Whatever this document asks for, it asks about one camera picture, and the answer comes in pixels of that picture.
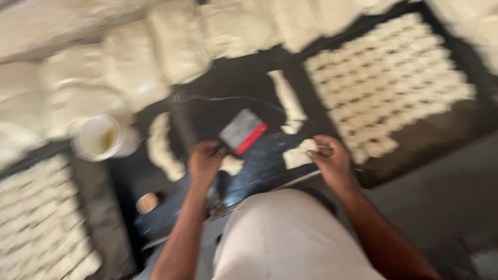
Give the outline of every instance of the plastic container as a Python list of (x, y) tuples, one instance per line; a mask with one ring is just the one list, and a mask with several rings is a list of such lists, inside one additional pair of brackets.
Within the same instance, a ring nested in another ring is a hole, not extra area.
[(120, 127), (111, 116), (98, 115), (89, 119), (71, 141), (74, 153), (88, 161), (110, 157), (127, 157), (140, 146), (140, 132), (134, 127)]

